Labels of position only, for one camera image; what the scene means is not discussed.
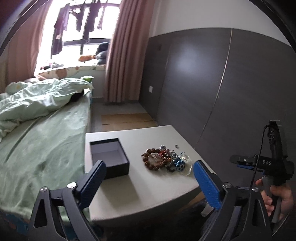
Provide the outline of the hanging dark clothes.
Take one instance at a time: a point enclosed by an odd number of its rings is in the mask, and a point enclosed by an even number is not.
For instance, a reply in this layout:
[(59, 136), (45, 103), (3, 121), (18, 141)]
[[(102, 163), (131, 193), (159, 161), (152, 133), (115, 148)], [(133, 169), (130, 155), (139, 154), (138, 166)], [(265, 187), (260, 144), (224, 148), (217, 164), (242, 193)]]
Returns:
[[(51, 56), (61, 53), (64, 46), (79, 45), (80, 52), (83, 52), (84, 45), (95, 43), (90, 38), (90, 33), (94, 32), (95, 29), (102, 29), (107, 6), (107, 1), (104, 3), (101, 1), (91, 1), (91, 3), (84, 1), (81, 4), (73, 5), (67, 3), (64, 7), (60, 8), (54, 25)], [(63, 33), (67, 31), (71, 16), (75, 18), (75, 31), (81, 32), (82, 37), (80, 39), (66, 41), (63, 40)]]

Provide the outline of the dark open jewelry box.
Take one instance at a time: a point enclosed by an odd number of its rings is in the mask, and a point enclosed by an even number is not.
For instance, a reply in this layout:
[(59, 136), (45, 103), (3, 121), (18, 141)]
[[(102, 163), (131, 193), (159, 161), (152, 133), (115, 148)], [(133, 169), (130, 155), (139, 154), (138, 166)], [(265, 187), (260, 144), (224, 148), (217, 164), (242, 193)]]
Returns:
[(103, 161), (106, 165), (105, 180), (126, 176), (130, 162), (119, 138), (90, 142), (92, 162)]

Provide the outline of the pink curtain left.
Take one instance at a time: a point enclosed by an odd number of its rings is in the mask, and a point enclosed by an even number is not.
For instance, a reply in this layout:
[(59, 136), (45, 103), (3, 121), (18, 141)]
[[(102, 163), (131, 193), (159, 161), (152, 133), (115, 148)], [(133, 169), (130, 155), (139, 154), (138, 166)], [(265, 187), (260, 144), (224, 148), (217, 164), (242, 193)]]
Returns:
[(46, 16), (52, 1), (36, 10), (10, 40), (1, 63), (5, 85), (34, 77)]

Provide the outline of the bed with green sheet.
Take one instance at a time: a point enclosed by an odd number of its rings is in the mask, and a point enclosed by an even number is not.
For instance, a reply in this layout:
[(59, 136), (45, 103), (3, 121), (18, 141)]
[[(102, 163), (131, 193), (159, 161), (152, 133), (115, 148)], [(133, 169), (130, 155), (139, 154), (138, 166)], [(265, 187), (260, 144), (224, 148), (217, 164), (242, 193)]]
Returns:
[(84, 174), (90, 94), (26, 121), (1, 141), (1, 212), (31, 216), (40, 188), (64, 188)]

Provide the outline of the flattened cardboard on floor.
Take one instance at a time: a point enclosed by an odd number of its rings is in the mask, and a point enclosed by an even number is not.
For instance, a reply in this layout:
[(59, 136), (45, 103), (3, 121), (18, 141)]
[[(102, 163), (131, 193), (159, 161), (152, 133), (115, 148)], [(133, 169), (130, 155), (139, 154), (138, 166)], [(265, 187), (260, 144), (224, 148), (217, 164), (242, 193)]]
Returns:
[(101, 117), (102, 131), (122, 131), (158, 126), (148, 113), (108, 114)]

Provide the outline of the pink curtain right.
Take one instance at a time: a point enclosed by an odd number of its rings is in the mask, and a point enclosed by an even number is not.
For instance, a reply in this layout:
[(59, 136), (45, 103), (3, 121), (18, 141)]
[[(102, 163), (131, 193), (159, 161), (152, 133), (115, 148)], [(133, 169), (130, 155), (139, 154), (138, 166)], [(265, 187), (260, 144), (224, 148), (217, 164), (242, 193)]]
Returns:
[(104, 100), (139, 99), (155, 1), (122, 1), (107, 52)]

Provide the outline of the light green duvet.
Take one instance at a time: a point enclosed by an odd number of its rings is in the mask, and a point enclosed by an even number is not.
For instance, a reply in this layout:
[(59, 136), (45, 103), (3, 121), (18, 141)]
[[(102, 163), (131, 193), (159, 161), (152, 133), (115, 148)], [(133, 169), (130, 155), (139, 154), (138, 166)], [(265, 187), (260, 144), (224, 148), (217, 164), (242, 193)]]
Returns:
[(81, 78), (56, 78), (44, 81), (12, 82), (1, 93), (1, 138), (20, 123), (48, 115), (68, 104), (77, 94), (92, 90)]

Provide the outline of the pink curtain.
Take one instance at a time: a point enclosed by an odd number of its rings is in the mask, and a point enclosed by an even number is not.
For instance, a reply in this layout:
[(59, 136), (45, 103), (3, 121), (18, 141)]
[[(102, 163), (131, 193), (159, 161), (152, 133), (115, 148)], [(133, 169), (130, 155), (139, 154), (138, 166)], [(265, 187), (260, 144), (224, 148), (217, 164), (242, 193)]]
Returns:
[(139, 99), (155, 1), (122, 1), (107, 52), (104, 100)]
[(34, 77), (46, 16), (52, 1), (36, 10), (10, 40), (1, 63), (5, 85)]

